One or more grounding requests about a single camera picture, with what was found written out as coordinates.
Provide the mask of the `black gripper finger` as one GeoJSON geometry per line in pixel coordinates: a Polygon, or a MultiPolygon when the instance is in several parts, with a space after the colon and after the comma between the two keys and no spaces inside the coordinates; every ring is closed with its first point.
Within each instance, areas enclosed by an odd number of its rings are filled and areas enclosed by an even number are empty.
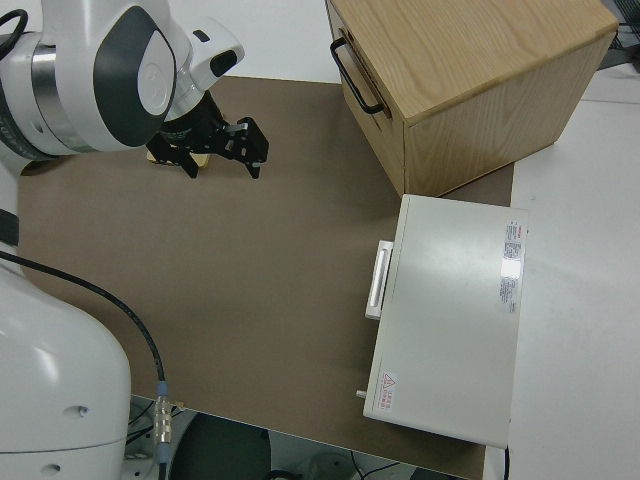
{"type": "Polygon", "coordinates": [[[179,166],[192,179],[198,176],[199,165],[187,150],[169,144],[164,138],[152,138],[146,147],[152,163],[179,166]]]}
{"type": "Polygon", "coordinates": [[[253,179],[259,178],[269,151],[268,140],[251,117],[217,126],[211,146],[214,154],[241,163],[253,179]]]}

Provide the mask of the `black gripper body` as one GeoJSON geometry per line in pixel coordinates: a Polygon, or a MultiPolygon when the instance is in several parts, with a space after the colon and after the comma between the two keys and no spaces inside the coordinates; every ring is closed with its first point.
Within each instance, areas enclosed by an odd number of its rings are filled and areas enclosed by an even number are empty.
{"type": "Polygon", "coordinates": [[[224,120],[210,93],[185,115],[165,122],[160,135],[170,144],[196,154],[220,153],[226,147],[224,120]]]}

